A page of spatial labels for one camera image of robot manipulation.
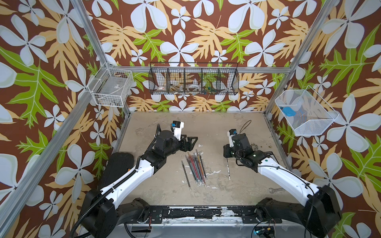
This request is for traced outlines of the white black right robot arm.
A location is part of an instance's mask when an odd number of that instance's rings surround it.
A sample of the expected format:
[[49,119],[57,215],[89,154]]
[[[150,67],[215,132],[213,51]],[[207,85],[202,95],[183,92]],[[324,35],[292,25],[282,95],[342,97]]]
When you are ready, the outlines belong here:
[[341,218],[335,192],[328,185],[310,183],[279,165],[260,150],[253,150],[245,133],[235,129],[227,133],[229,143],[223,147],[225,158],[235,158],[242,166],[252,169],[289,192],[297,203],[265,198],[256,206],[259,222],[287,220],[305,227],[311,235],[324,238]]

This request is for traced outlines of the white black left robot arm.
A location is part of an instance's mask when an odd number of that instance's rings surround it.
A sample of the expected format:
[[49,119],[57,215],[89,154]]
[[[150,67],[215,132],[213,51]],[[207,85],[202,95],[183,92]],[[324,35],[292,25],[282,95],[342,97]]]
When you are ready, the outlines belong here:
[[79,226],[87,230],[82,237],[108,237],[120,224],[117,209],[122,201],[143,181],[154,175],[178,151],[192,151],[198,138],[182,134],[184,123],[174,121],[171,129],[157,126],[154,139],[129,171],[100,190],[92,190],[86,196],[77,222],[69,237],[73,238]]

